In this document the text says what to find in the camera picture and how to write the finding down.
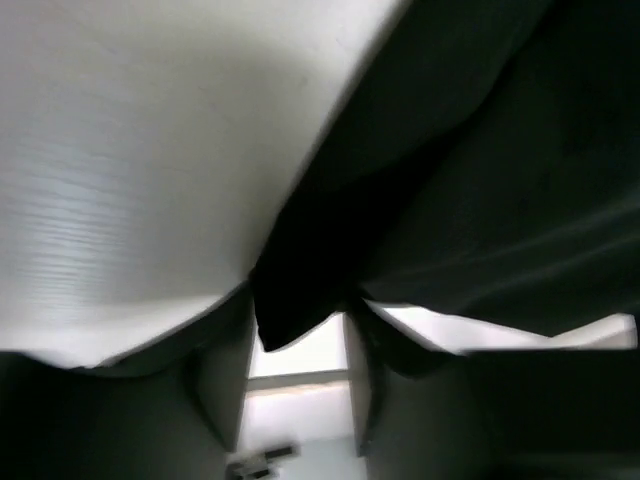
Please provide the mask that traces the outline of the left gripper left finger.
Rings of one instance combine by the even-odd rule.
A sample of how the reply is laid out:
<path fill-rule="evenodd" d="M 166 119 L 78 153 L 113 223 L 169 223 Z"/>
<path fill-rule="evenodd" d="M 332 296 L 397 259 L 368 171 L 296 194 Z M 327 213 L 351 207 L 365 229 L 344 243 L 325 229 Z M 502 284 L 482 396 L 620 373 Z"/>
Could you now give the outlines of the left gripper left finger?
<path fill-rule="evenodd" d="M 109 367 L 1 356 L 5 479 L 221 479 L 238 441 L 253 343 L 241 286 Z"/>

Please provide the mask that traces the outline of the black shorts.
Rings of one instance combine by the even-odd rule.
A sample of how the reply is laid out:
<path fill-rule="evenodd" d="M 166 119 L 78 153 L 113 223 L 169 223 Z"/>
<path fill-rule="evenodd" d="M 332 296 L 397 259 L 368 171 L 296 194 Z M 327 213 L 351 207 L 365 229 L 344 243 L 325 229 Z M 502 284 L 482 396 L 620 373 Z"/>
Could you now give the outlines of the black shorts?
<path fill-rule="evenodd" d="M 555 336 L 639 311 L 639 5 L 413 1 L 250 276 L 268 351 L 351 302 Z"/>

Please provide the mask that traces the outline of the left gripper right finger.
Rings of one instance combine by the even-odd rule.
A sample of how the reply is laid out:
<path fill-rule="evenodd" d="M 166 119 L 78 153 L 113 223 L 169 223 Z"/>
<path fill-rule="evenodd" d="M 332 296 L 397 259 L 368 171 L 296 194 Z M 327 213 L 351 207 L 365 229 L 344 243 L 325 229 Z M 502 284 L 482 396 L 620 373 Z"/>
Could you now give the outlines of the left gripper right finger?
<path fill-rule="evenodd" d="M 637 350 L 450 353 L 363 300 L 344 325 L 372 479 L 635 479 Z"/>

